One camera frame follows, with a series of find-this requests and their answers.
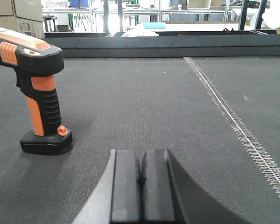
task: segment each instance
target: black plastic part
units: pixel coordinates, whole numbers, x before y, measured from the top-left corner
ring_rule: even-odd
[[[117,151],[111,213],[112,224],[140,221],[139,167],[134,151]]]
[[[116,150],[112,149],[104,173],[72,224],[109,224]]]
[[[134,152],[111,150],[101,179],[73,224],[250,224],[205,192],[170,150],[148,151],[141,194],[137,182]]]
[[[44,135],[57,133],[57,129],[61,125],[61,114],[56,89],[51,91],[35,90],[31,80],[35,74],[20,69],[14,70],[17,74],[17,86],[25,96],[38,103]]]
[[[267,0],[261,0],[259,11],[257,14],[255,29],[261,29],[261,25],[262,25],[262,21],[263,21],[262,14],[266,10],[266,5],[267,5]]]
[[[67,131],[65,136],[57,133],[47,136],[37,136],[34,134],[34,131],[30,131],[20,140],[21,148],[26,153],[58,155],[66,151],[71,145],[72,134],[69,129]]]
[[[205,192],[166,150],[169,178],[178,223],[249,224]]]
[[[119,30],[123,31],[123,8],[122,8],[122,0],[117,0],[118,4],[118,16],[119,16]]]
[[[109,0],[104,0],[104,32],[109,32]]]
[[[249,0],[243,0],[242,1],[242,12],[241,12],[241,16],[239,19],[240,22],[238,25],[238,30],[244,30],[244,28],[245,28],[248,6],[249,6]]]
[[[143,222],[174,224],[175,213],[163,150],[148,150],[141,169]]]

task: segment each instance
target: handheld barcode scanner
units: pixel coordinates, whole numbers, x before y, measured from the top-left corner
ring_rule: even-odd
[[[61,123],[54,74],[64,68],[61,49],[45,41],[0,28],[0,65],[11,67],[25,94],[34,130],[24,135],[27,153],[54,155],[66,150],[71,131]]]

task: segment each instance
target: table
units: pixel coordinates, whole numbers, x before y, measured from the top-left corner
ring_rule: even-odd
[[[228,20],[228,15],[231,13],[231,10],[225,10],[223,8],[221,9],[206,9],[206,10],[201,10],[201,9],[186,9],[186,10],[161,10],[161,18],[163,15],[171,15],[171,14],[196,14],[196,21],[199,21],[199,15],[204,14],[204,21],[208,21],[210,19],[211,14],[224,14],[224,21]]]
[[[238,30],[237,23],[177,23],[166,24],[165,29],[146,29],[154,32],[175,32],[175,31],[223,31],[225,28],[229,30]],[[143,29],[142,24],[136,26],[136,29]],[[253,27],[245,26],[245,30],[253,30]]]
[[[279,194],[201,83],[203,74],[280,168],[280,57],[190,61],[199,72],[184,58],[66,59],[55,77],[74,140],[59,156],[21,151],[29,112],[14,71],[0,67],[0,223],[71,223],[112,148],[133,150],[140,163],[147,149],[171,149],[230,211],[251,224],[280,223]]]
[[[97,8],[43,8],[42,9],[42,13],[43,14],[78,14],[79,16],[81,16],[80,14],[86,14],[88,15],[91,12],[91,16],[90,16],[90,23],[91,23],[91,30],[96,30],[92,27],[93,24],[96,24],[96,21],[92,21],[92,18],[94,18],[95,20],[95,16],[93,16],[94,11],[97,10]]]
[[[104,11],[103,9],[97,9],[95,10],[95,17],[101,16],[102,20],[104,19]],[[109,10],[109,14],[118,14],[118,10]],[[124,8],[123,9],[123,16],[126,18],[126,16],[131,15],[150,15],[150,21],[155,22],[158,19],[159,10],[158,9],[130,9],[130,8]]]

